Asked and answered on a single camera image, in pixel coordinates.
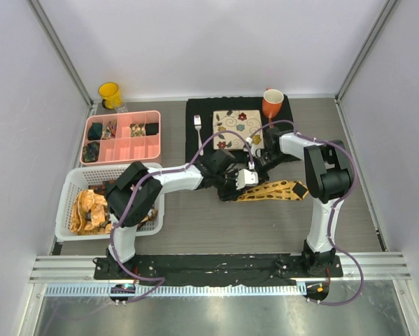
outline white basket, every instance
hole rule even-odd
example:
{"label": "white basket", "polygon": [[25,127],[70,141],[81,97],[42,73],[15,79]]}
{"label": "white basket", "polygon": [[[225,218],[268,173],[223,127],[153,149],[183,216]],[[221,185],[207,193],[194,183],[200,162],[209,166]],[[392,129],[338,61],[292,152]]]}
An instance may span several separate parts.
{"label": "white basket", "polygon": [[[144,163],[146,167],[162,168],[157,163]],[[102,184],[104,181],[117,179],[129,166],[129,164],[115,164],[110,166],[96,166],[76,168],[71,170],[66,177],[62,189],[62,196],[55,219],[55,235],[59,242],[71,240],[109,239],[109,234],[78,235],[69,230],[71,222],[72,206],[78,193],[88,186]],[[150,236],[159,232],[162,227],[164,216],[164,195],[160,195],[155,201],[155,208],[158,209],[158,216],[151,222],[148,221],[141,227],[136,236]]]}

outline flower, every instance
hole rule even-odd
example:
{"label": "flower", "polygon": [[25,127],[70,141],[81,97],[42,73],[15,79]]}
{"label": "flower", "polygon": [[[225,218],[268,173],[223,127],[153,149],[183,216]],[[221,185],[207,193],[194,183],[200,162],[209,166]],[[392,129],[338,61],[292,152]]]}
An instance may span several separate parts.
{"label": "flower", "polygon": [[260,135],[255,135],[255,136],[253,136],[253,143],[255,144],[255,145],[258,145],[258,144],[260,144],[260,142],[262,141],[262,139],[260,138]]}

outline gray wooden tabletop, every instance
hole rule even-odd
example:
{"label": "gray wooden tabletop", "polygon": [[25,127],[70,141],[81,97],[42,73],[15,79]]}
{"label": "gray wooden tabletop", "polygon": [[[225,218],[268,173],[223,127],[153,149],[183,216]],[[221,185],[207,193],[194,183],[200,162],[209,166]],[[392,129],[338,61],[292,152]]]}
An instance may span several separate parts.
{"label": "gray wooden tabletop", "polygon": [[[185,101],[129,103],[129,111],[158,110],[162,117],[162,166],[185,161]],[[346,144],[333,99],[291,99],[301,133]],[[98,113],[104,113],[99,107]],[[283,163],[270,172],[271,181],[301,180],[303,162]],[[165,196],[164,225],[153,236],[137,237],[136,252],[281,253],[300,252],[311,226],[313,201],[267,200],[221,202],[217,190],[180,191]],[[381,251],[361,187],[342,206],[336,242],[351,252]],[[102,255],[108,240],[66,241],[62,255]]]}

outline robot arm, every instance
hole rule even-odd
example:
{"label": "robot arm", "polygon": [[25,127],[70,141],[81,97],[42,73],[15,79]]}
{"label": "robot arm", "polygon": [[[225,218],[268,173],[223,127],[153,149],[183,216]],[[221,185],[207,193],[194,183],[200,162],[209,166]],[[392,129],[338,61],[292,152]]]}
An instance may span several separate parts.
{"label": "robot arm", "polygon": [[[124,263],[134,256],[137,223],[145,217],[158,195],[178,190],[215,187],[221,200],[236,200],[249,187],[256,186],[259,181],[268,180],[267,172],[279,165],[286,155],[293,155],[305,162],[306,183],[314,198],[311,230],[302,252],[304,266],[309,274],[324,272],[326,266],[333,263],[335,256],[335,250],[327,237],[329,214],[333,203],[349,190],[353,180],[348,159],[333,147],[313,143],[293,133],[280,132],[276,128],[265,132],[264,141],[267,151],[261,157],[255,158],[253,170],[229,170],[236,164],[234,156],[225,150],[217,150],[211,157],[200,157],[185,171],[148,178],[136,195],[124,227],[115,229],[114,247],[120,260]],[[179,168],[168,168],[164,172]],[[132,185],[142,176],[157,170],[147,169],[140,162],[130,165],[116,183],[107,188],[106,199],[110,211],[119,218],[132,193]],[[341,204],[342,202],[336,206],[331,226],[332,239]],[[114,257],[113,247],[110,246],[108,250]]]}

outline yellow spotted cloth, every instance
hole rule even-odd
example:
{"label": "yellow spotted cloth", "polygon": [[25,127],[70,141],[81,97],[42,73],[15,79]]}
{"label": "yellow spotted cloth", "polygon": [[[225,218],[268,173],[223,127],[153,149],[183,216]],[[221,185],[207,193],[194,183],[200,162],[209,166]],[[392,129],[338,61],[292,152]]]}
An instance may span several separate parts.
{"label": "yellow spotted cloth", "polygon": [[302,201],[308,194],[307,187],[301,181],[275,181],[258,185],[239,196],[236,202],[262,200]]}

